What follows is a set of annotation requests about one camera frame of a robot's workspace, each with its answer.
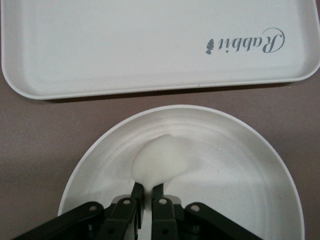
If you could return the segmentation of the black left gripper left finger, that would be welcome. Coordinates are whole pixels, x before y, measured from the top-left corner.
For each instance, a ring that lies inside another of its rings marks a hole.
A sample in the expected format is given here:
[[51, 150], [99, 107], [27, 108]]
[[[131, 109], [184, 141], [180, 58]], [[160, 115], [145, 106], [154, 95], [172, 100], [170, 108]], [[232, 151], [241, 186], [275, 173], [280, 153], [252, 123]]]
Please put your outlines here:
[[104, 211], [100, 240], [137, 240], [144, 216], [144, 187], [135, 183], [130, 195], [121, 195]]

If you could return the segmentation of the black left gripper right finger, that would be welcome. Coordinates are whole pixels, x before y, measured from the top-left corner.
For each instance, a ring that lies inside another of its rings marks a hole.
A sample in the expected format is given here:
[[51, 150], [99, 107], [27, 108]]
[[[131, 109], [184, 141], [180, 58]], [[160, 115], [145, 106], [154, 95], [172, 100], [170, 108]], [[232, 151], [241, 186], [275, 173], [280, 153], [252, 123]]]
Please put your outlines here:
[[173, 202], [164, 195], [164, 184], [159, 184], [151, 193], [151, 239], [178, 240], [178, 226]]

